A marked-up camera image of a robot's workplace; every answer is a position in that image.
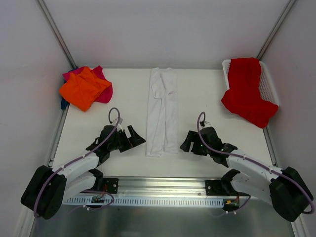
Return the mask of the white t shirt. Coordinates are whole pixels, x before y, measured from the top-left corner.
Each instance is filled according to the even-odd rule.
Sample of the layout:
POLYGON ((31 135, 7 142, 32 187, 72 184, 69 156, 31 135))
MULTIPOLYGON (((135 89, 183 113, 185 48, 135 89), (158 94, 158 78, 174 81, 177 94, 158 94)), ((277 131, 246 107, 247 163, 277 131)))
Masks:
POLYGON ((178 83, 172 68, 151 69, 146 127, 146 156, 178 153, 178 83))

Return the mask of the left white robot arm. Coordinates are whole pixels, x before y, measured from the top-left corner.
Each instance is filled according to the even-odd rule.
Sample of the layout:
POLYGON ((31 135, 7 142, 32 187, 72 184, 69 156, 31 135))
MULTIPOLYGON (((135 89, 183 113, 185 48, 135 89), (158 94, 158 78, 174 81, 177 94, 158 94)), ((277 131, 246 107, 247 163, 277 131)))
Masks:
POLYGON ((110 187, 97 168, 107 161, 110 153, 123 153, 146 142, 131 125, 125 130, 106 125, 86 150, 87 154, 59 168, 38 167, 22 194, 20 202, 43 219, 52 218, 63 202, 82 191, 104 193, 110 187))

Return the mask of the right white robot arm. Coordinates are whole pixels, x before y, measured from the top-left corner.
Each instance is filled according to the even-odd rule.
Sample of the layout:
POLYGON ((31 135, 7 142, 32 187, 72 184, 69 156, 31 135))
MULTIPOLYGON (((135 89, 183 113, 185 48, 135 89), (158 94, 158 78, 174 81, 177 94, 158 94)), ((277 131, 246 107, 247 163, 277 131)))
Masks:
POLYGON ((290 222, 315 211, 314 197, 296 169, 281 169, 251 158, 236 146, 223 143, 213 127, 198 132, 190 130, 180 149, 210 156, 215 163, 229 169, 207 192, 226 196, 247 194, 270 204, 290 222))

